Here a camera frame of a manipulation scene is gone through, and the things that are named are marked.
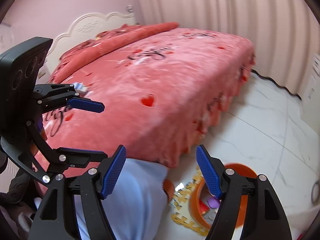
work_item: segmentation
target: white headboard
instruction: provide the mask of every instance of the white headboard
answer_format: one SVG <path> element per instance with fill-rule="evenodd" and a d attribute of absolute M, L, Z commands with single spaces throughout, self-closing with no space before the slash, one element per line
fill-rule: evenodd
<path fill-rule="evenodd" d="M 112 12 L 108 15 L 101 13 L 87 13 L 76 19 L 66 33 L 60 34 L 53 40 L 46 57 L 46 66 L 52 73 L 59 64 L 63 53 L 89 39 L 95 39 L 98 33 L 120 28 L 123 24 L 137 24 L 132 7 L 127 6 L 129 14 Z"/>

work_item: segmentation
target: red fabric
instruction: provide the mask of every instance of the red fabric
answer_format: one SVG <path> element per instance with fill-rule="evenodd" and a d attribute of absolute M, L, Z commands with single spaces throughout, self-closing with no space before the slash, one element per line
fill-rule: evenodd
<path fill-rule="evenodd" d="M 171 29 L 175 25 L 142 27 L 109 38 L 115 48 L 122 46 L 117 50 L 99 52 L 98 47 L 109 47 L 104 43 L 82 49 L 84 55 L 74 54 L 54 80 L 84 83 L 89 87 L 86 97 L 103 102 L 105 111 L 64 108 L 47 113 L 43 119 L 49 145 L 99 150 L 111 156 L 123 144 L 127 157 L 176 167 L 179 156 L 198 143 L 208 127 L 219 122 L 220 112 L 228 109 L 250 75 L 254 51 L 242 37 Z M 165 29 L 171 30 L 144 38 Z M 47 168 L 41 154 L 36 158 Z M 69 168 L 65 175 L 83 172 Z"/>
<path fill-rule="evenodd" d="M 304 236 L 304 234 L 301 234 L 297 240 L 301 240 L 303 238 L 303 236 Z"/>
<path fill-rule="evenodd" d="M 149 37 L 151 35 L 165 32 L 178 27 L 176 22 L 161 23 L 155 25 L 133 25 L 124 28 L 125 32 L 119 29 L 112 30 L 101 39 L 88 42 L 86 45 L 78 45 L 71 49 L 62 58 L 60 64 L 52 73 L 51 83 L 60 83 L 72 73 L 83 66 L 93 62 L 97 58 L 106 55 L 127 44 Z"/>

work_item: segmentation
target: white tile floor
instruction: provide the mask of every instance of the white tile floor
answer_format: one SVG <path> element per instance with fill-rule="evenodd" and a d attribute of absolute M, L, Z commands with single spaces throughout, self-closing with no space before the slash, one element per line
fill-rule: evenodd
<path fill-rule="evenodd" d="M 272 182 L 287 215 L 312 207 L 311 190 L 320 172 L 319 136 L 300 119 L 301 101 L 273 82 L 252 73 L 218 126 L 202 141 L 212 157 L 223 163 L 242 163 Z M 180 166 L 169 172 L 177 186 L 195 173 L 195 147 L 181 157 Z M 205 239 L 175 224 L 168 205 L 155 240 Z M 236 229 L 233 240 L 241 235 Z"/>

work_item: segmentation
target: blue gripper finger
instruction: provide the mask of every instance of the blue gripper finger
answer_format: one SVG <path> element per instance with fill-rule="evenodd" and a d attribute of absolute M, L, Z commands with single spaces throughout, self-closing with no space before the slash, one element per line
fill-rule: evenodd
<path fill-rule="evenodd" d="M 196 150 L 196 160 L 207 184 L 209 192 L 215 195 L 216 198 L 220 199 L 222 196 L 222 191 L 220 189 L 220 178 L 212 166 L 210 156 L 205 152 L 201 146 L 197 147 Z"/>
<path fill-rule="evenodd" d="M 116 156 L 112 156 L 113 161 L 108 169 L 107 173 L 103 177 L 102 180 L 102 189 L 100 194 L 105 199 L 108 195 L 110 195 L 116 185 L 122 167 L 124 165 L 126 159 L 126 151 L 125 147 L 122 146 L 120 150 L 117 152 Z"/>
<path fill-rule="evenodd" d="M 43 128 L 43 119 L 42 119 L 42 115 L 41 115 L 41 118 L 38 120 L 37 128 L 38 128 L 39 133 L 41 133 L 42 128 Z"/>
<path fill-rule="evenodd" d="M 104 104 L 97 101 L 92 101 L 88 98 L 71 98 L 67 100 L 67 104 L 73 108 L 86 110 L 95 113 L 101 113 L 104 111 Z"/>

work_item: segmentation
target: pink wall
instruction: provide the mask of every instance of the pink wall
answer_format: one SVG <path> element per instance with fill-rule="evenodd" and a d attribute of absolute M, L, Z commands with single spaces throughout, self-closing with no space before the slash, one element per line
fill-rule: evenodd
<path fill-rule="evenodd" d="M 34 36 L 55 38 L 85 13 L 127 13 L 129 4 L 143 23 L 139 0 L 16 0 L 4 22 L 12 25 L 14 44 L 18 44 Z"/>

